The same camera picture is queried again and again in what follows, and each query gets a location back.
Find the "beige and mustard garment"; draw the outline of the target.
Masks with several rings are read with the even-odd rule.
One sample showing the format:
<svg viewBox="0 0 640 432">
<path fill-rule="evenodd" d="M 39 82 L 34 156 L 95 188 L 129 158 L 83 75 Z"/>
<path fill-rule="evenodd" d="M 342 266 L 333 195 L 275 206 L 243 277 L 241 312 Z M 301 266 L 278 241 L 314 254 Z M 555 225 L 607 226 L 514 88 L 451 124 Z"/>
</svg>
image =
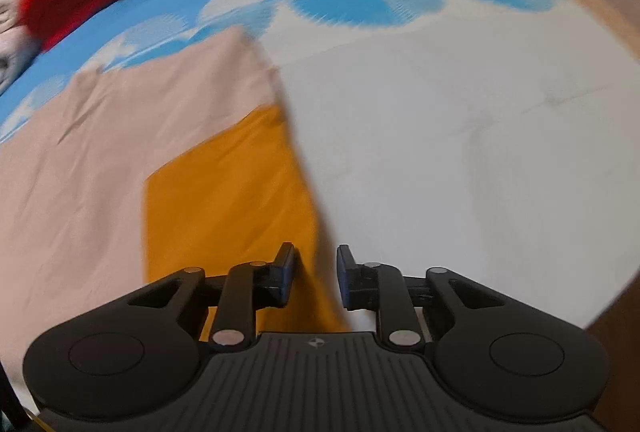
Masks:
<svg viewBox="0 0 640 432">
<path fill-rule="evenodd" d="M 1 362 L 43 331 L 183 267 L 302 263 L 262 330 L 347 324 L 277 68 L 242 28 L 123 70 L 89 68 L 1 148 Z"/>
</svg>

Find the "blue white patterned bedsheet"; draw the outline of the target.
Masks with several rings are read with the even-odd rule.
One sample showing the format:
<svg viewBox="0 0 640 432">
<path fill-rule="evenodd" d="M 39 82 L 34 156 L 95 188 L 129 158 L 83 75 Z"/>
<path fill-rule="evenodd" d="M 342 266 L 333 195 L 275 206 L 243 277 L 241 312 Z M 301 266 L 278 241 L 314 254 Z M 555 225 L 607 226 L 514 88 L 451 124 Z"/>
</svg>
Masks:
<svg viewBox="0 0 640 432">
<path fill-rule="evenodd" d="M 639 62 L 575 0 L 118 0 L 3 93 L 1 147 L 83 70 L 231 27 L 277 68 L 346 329 L 342 244 L 577 326 L 637 273 Z"/>
</svg>

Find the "white rolled blanket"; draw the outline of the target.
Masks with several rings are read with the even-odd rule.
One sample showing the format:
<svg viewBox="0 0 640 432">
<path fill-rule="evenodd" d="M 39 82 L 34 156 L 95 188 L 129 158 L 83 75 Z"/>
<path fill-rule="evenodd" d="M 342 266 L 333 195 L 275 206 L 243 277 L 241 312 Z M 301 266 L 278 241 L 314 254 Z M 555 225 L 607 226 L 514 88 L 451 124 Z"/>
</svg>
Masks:
<svg viewBox="0 0 640 432">
<path fill-rule="evenodd" d="M 20 77 L 40 50 L 40 41 L 22 21 L 21 1 L 1 0 L 1 93 Z"/>
</svg>

